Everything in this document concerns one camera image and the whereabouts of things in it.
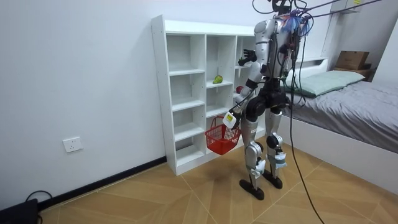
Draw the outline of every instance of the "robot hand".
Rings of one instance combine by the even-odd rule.
[[[245,59],[239,59],[238,61],[238,64],[240,66],[243,66],[245,63],[248,63],[250,61],[255,62],[257,60],[256,51],[254,50],[244,49],[243,55],[245,56]]]

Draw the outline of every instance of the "black baseboard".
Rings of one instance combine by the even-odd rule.
[[[158,158],[158,159],[155,159],[154,161],[147,162],[147,163],[145,163],[143,165],[134,167],[132,169],[120,172],[120,173],[115,174],[115,175],[113,175],[111,177],[107,177],[105,179],[99,180],[99,181],[94,182],[92,184],[88,184],[88,185],[80,187],[78,189],[71,190],[71,191],[69,191],[67,193],[55,196],[52,199],[44,200],[42,202],[39,202],[38,209],[39,209],[39,211],[45,210],[46,208],[49,208],[49,207],[51,207],[53,205],[65,202],[65,201],[70,200],[70,199],[72,199],[74,197],[77,197],[77,196],[86,194],[88,192],[91,192],[92,190],[95,190],[95,189],[104,187],[106,185],[112,184],[112,183],[114,183],[116,181],[125,179],[125,178],[127,178],[127,177],[129,177],[131,175],[138,174],[139,172],[142,172],[144,170],[150,169],[150,168],[152,168],[154,166],[157,166],[157,165],[160,165],[160,164],[162,164],[164,162],[166,162],[166,157],[165,156],[161,157],[161,158]]]

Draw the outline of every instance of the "floor tile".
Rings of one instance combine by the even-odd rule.
[[[135,224],[135,221],[71,207],[61,207],[58,224]]]
[[[183,174],[183,178],[217,224],[250,224],[300,182],[295,174],[281,170],[280,178],[284,181],[284,188],[278,190],[260,177],[258,181],[266,198],[258,201],[239,186],[241,179],[248,179],[248,172],[244,163],[238,160],[237,156],[219,157],[216,161]]]
[[[188,194],[137,221],[137,224],[210,224],[214,220],[194,194]]]
[[[57,224],[59,213],[60,207],[51,208],[41,212],[40,215],[43,218],[43,224]]]
[[[169,204],[183,197],[184,195],[189,194],[191,190],[125,180],[102,189],[100,192],[150,202]]]
[[[164,205],[117,195],[93,193],[65,204],[66,207],[80,208],[115,217],[138,220]]]
[[[296,175],[299,175],[299,171],[297,170],[297,166],[294,161],[292,147],[287,144],[284,144],[283,150],[287,154],[286,156],[287,167],[284,167],[284,169],[289,170]],[[313,157],[299,149],[295,149],[294,152],[297,164],[300,167],[300,171],[303,177],[309,175],[312,171],[315,170],[315,168],[317,168],[323,162],[322,160]]]
[[[369,220],[354,210],[343,205],[335,198],[321,192],[312,185],[307,185],[315,208],[323,221],[334,223],[363,223]],[[312,210],[302,184],[294,187],[286,196],[271,206],[257,220],[259,223],[288,224],[288,223],[319,223],[319,219]]]
[[[168,164],[163,164],[139,175],[135,175],[127,180],[190,190],[189,186],[182,179],[182,177],[176,176]]]
[[[323,163],[306,179],[340,202],[370,218],[385,190],[333,165]]]
[[[377,224],[398,224],[398,195],[386,192],[371,220]]]

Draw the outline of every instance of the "wall outlet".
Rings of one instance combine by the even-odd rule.
[[[73,152],[80,149],[83,149],[83,145],[81,145],[80,137],[63,140],[63,146],[67,152]]]

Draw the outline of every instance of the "green pillow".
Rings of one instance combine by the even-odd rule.
[[[356,72],[330,71],[301,79],[302,93],[307,97],[317,97],[331,91],[340,90],[350,84],[359,82],[364,77]]]

